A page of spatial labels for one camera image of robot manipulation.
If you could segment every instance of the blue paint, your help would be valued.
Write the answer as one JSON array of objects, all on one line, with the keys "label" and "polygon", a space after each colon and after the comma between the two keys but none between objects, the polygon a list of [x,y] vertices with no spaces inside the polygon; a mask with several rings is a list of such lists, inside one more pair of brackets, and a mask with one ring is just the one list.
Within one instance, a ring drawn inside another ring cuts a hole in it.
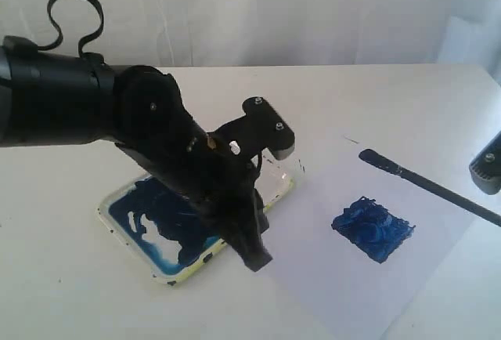
[{"label": "blue paint", "polygon": [[345,208],[343,214],[332,222],[333,230],[378,263],[384,262],[406,238],[411,237],[415,227],[366,197]]},{"label": "blue paint", "polygon": [[[151,258],[155,265],[168,275],[175,275],[193,264],[219,236],[200,222],[196,212],[175,192],[155,178],[135,183],[135,188],[110,206],[110,215],[124,231]],[[134,212],[135,232],[128,221]],[[168,240],[177,241],[182,249],[177,261],[164,259],[155,244],[142,239],[146,228],[140,222],[145,214],[157,226],[158,233]]]}]

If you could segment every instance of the white wall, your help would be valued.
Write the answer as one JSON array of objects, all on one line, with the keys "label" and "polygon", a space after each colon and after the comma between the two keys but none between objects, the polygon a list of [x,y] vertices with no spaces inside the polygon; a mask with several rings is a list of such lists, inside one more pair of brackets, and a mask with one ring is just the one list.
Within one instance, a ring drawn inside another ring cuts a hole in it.
[{"label": "white wall", "polygon": [[[458,50],[465,39],[473,39],[472,28],[492,19],[497,0],[100,1],[105,33],[88,49],[102,52],[110,63],[423,63],[439,58],[477,60],[494,72],[498,45],[494,49],[489,42],[501,42],[491,27],[492,36],[482,40],[485,47],[477,48],[481,52]],[[46,2],[0,0],[0,34],[51,42],[55,32],[45,15]],[[61,0],[54,15],[65,33],[59,52],[75,54],[78,37],[97,25],[94,11],[84,1]],[[466,37],[454,20],[467,20],[469,27],[459,27],[468,30]]]}]

